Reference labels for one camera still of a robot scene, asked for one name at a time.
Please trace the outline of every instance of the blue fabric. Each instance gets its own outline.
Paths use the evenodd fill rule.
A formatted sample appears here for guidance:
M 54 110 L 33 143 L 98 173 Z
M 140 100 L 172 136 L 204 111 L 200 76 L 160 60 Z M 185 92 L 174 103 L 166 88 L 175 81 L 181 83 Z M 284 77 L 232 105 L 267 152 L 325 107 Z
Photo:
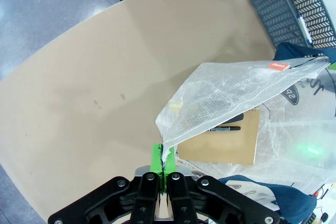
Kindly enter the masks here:
M 311 215 L 316 207 L 316 197 L 306 195 L 290 186 L 259 183 L 242 175 L 234 175 L 219 179 L 223 184 L 229 180 L 248 181 L 268 187 L 273 192 L 280 208 L 279 214 L 290 223 L 296 224 L 302 222 Z
M 331 61 L 331 64 L 336 62 L 336 48 L 334 47 L 315 49 L 310 47 L 294 45 L 289 42 L 282 42 L 278 45 L 277 50 L 275 52 L 274 60 L 302 58 L 304 56 L 318 55 L 320 53 L 328 56 Z

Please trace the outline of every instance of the orange label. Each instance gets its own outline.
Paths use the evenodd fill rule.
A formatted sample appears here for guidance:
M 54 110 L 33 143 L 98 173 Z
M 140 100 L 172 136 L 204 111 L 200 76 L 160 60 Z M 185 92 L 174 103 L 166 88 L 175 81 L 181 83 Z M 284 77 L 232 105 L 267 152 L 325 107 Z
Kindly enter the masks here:
M 271 63 L 268 67 L 279 71 L 284 71 L 285 69 L 289 68 L 289 64 L 274 62 Z

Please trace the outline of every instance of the beige tabletop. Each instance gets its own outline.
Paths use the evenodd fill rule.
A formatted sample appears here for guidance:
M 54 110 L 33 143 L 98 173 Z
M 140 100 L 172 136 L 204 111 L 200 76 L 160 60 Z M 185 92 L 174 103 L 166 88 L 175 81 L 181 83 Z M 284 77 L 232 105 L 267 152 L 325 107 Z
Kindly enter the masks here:
M 126 0 L 0 82 L 0 162 L 46 220 L 161 143 L 155 118 L 202 62 L 271 59 L 248 0 Z

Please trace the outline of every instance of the basket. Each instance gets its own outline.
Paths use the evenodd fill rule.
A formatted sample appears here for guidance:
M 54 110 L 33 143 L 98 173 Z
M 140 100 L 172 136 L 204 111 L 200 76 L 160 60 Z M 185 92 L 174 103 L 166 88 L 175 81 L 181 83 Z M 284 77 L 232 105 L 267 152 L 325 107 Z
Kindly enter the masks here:
M 336 33 L 322 0 L 250 0 L 274 47 L 281 42 L 313 48 L 336 47 Z M 312 39 L 298 23 L 301 15 Z

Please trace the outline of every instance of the gray floor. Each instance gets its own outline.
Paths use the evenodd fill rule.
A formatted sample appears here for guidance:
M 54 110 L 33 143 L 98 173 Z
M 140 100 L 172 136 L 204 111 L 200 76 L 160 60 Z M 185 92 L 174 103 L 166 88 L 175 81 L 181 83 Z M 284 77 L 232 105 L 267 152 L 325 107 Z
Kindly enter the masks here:
M 119 0 L 0 0 L 0 80 L 45 44 Z M 0 167 L 0 224 L 45 223 Z

